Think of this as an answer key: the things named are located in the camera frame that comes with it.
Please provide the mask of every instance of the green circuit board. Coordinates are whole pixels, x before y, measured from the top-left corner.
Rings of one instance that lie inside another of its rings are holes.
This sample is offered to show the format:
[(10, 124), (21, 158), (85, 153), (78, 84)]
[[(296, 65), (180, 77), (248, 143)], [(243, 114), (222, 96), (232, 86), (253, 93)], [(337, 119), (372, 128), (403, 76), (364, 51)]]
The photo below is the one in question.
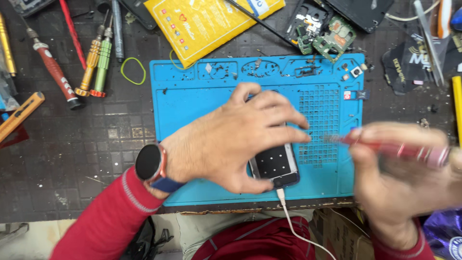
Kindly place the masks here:
[(306, 33), (306, 28), (303, 24), (297, 26), (297, 44), (300, 48), (300, 51), (306, 55), (311, 54), (313, 52), (313, 45), (312, 43), (312, 36), (311, 34)]
[[(351, 25), (338, 15), (330, 20), (329, 30), (324, 36), (316, 36), (312, 46), (326, 59), (335, 63), (356, 38), (356, 32)], [(329, 55), (331, 49), (337, 51), (337, 57), (332, 58)]]

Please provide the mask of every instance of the red sweater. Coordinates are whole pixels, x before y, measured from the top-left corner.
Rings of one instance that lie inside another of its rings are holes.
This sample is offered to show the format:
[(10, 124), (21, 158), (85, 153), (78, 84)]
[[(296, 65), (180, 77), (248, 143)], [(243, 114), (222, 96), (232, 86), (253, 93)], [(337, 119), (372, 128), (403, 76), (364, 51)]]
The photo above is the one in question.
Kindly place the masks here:
[[(117, 178), (86, 208), (56, 245), (51, 260), (117, 260), (147, 216), (163, 200), (153, 197), (137, 179), (134, 167)], [(304, 218), (293, 217), (295, 232), (310, 237)], [(372, 239), (376, 260), (434, 260), (420, 232), (417, 245), (393, 250)], [(286, 219), (270, 218), (230, 227), (204, 243), (193, 260), (314, 259), (313, 245), (296, 238)]]

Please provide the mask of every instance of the purple bag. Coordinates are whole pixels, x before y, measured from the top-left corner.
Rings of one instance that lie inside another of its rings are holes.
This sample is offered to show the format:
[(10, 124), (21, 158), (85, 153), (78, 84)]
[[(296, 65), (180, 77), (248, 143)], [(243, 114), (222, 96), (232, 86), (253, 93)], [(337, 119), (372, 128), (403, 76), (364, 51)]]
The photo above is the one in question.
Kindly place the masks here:
[(462, 260), (462, 208), (435, 211), (423, 231), (435, 256)]

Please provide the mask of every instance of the red screwdriver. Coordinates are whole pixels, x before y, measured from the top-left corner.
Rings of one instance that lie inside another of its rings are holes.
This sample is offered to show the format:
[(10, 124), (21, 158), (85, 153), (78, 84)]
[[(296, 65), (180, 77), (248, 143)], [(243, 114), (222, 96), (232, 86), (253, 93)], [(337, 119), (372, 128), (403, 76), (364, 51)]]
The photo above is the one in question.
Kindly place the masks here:
[(83, 108), (83, 104), (75, 96), (74, 91), (71, 88), (71, 85), (69, 85), (69, 82), (64, 77), (64, 74), (61, 68), (59, 67), (58, 63), (55, 61), (55, 59), (53, 59), (53, 56), (49, 51), (48, 45), (42, 43), (38, 39), (37, 32), (31, 29), (24, 19), (23, 21), (27, 26), (27, 35), (34, 40), (34, 50), (36, 50), (42, 57), (43, 63), (45, 63), (48, 72), (50, 72), (51, 76), (54, 78), (56, 83), (61, 88), (61, 91), (66, 97), (67, 103), (69, 104), (71, 110), (78, 110)]
[(348, 145), (360, 143), (387, 157), (422, 162), (431, 169), (442, 168), (449, 161), (449, 146), (427, 147), (414, 146), (406, 143), (363, 142), (359, 138), (351, 137), (351, 134), (347, 134), (346, 136), (326, 136), (325, 140), (329, 142), (341, 142)]

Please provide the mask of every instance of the dark work surface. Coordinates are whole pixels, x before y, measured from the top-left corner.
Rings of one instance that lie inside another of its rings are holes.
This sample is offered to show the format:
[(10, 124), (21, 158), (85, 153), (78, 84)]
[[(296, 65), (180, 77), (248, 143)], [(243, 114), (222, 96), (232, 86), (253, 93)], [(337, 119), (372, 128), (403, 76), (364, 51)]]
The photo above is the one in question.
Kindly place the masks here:
[[(91, 9), (96, 11), (93, 1), (89, 2)], [(89, 2), (69, 0), (72, 15), (87, 11)], [(402, 10), (409, 6), (408, 1), (396, 2), (393, 10), (405, 14)], [(283, 31), (296, 3), (296, 0), (287, 0), (287, 6), (266, 21)], [(83, 98), (87, 107), (70, 111), (39, 54), (32, 49), (32, 41), (27, 39), (19, 16), (8, 1), (0, 1), (0, 10), (6, 18), (18, 68), (15, 79), (18, 101), (24, 102), (35, 91), (42, 91), (46, 98), (24, 122), (30, 140), (0, 150), (0, 223), (77, 218), (108, 184), (133, 164), (138, 150), (155, 140), (148, 64), (150, 60), (168, 59), (171, 47), (159, 29), (147, 31), (137, 21), (128, 25), (122, 19), (126, 57), (137, 57), (142, 61), (148, 70), (146, 82), (137, 86), (125, 80), (113, 51), (105, 90), (108, 96), (104, 99)], [(40, 39), (50, 45), (51, 53), (71, 86), (79, 86), (84, 71), (59, 2), (27, 20), (37, 30)], [(93, 19), (84, 15), (73, 19), (85, 53), (102, 20), (103, 15), (97, 11)], [(426, 83), (421, 89), (397, 97), (387, 86), (381, 57), (403, 39), (404, 33), (385, 20), (375, 33), (359, 32), (354, 41), (354, 46), (366, 50), (366, 59), (375, 65), (375, 70), (365, 73), (365, 79), (372, 81), (365, 82), (365, 89), (371, 91), (371, 99), (364, 102), (364, 123), (377, 120), (415, 123), (426, 118), (431, 126), (454, 136), (453, 99), (447, 96), (452, 94), (451, 89), (438, 89)], [(282, 40), (255, 25), (205, 58), (262, 56), (257, 49), (267, 55), (294, 53)], [(142, 71), (135, 61), (127, 63), (125, 73), (135, 82), (141, 81)], [(439, 107), (435, 114), (427, 109), (432, 104)], [(351, 197), (326, 198), (287, 203), (295, 208), (319, 208), (351, 206), (354, 200)], [(278, 209), (278, 202), (171, 207), (159, 212), (227, 212), (261, 208)]]

